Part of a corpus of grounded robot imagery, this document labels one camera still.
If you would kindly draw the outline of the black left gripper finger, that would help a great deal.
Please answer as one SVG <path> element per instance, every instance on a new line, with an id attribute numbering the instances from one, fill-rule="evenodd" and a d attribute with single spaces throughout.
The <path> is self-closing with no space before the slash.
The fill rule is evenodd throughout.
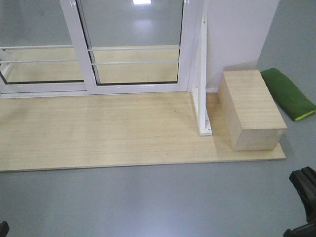
<path id="1" fill-rule="evenodd" d="M 6 237 L 9 232 L 9 224 L 6 221 L 0 224 L 0 237 Z"/>

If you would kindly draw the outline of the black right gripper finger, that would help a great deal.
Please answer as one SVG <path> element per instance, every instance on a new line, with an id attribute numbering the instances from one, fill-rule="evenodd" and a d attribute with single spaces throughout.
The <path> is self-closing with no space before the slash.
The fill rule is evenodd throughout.
<path id="1" fill-rule="evenodd" d="M 289 180 L 298 192 L 306 212 L 307 222 L 316 220 L 316 171 L 309 166 L 292 171 Z"/>
<path id="2" fill-rule="evenodd" d="M 316 224 L 310 223 L 293 230 L 288 229 L 283 234 L 284 237 L 315 237 L 316 236 Z"/>

